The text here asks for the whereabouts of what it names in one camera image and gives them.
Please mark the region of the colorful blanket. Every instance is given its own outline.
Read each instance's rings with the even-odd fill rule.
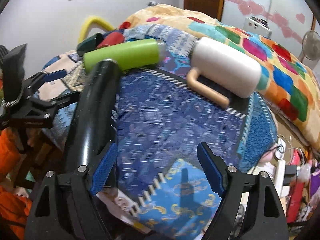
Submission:
[[[257,91],[295,124],[303,136],[320,150],[320,91],[312,71],[280,44],[247,33],[195,11],[157,5],[136,12],[122,25],[133,28],[146,24],[168,25],[200,38],[227,44],[261,64]]]

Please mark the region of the green tumbler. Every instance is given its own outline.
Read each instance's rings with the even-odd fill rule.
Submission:
[[[111,58],[122,71],[156,64],[165,59],[166,44],[162,40],[130,41],[90,51],[84,54],[84,68],[89,73],[100,61]]]

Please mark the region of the black cylinder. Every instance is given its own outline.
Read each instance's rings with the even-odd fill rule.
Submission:
[[[65,172],[87,165],[109,141],[116,142],[120,76],[118,64],[111,59],[91,70],[65,144]]]

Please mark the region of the silver bolt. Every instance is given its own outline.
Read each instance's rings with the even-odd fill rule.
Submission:
[[[53,176],[53,174],[54,174],[53,171],[48,171],[47,174],[46,174],[46,176],[47,176],[48,178],[50,178],[50,177]]]
[[[235,167],[235,166],[229,166],[228,167],[228,171],[230,171],[230,172],[236,172],[237,171],[237,168]]]
[[[269,174],[265,171],[262,171],[261,172],[261,176],[264,177],[264,178],[267,178],[269,176]]]
[[[81,166],[78,168],[78,171],[79,171],[79,172],[84,172],[86,169],[87,169],[87,166],[81,165]]]

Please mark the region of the fan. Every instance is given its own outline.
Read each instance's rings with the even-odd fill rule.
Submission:
[[[320,59],[320,36],[315,31],[308,31],[303,37],[302,51],[298,60],[302,62],[304,57],[312,61]]]

